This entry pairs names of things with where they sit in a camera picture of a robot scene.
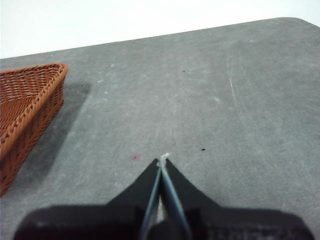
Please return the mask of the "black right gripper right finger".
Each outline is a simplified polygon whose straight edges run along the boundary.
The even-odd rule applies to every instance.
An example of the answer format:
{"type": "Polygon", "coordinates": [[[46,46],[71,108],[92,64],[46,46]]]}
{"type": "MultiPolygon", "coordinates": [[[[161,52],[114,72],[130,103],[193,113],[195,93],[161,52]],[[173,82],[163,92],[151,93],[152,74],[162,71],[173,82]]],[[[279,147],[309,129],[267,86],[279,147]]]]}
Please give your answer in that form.
{"type": "Polygon", "coordinates": [[[197,189],[167,158],[161,160],[167,206],[194,240],[313,240],[297,215],[274,209],[219,205],[197,189]]]}

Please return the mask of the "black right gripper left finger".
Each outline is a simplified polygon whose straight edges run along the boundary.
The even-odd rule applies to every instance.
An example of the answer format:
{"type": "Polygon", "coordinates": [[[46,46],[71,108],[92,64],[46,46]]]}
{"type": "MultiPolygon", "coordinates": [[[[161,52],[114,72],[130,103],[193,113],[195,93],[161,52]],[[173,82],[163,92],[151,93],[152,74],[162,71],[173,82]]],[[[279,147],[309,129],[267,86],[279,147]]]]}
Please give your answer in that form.
{"type": "Polygon", "coordinates": [[[52,205],[20,222],[16,240],[137,240],[148,229],[159,198],[154,159],[138,178],[106,204],[52,205]]]}

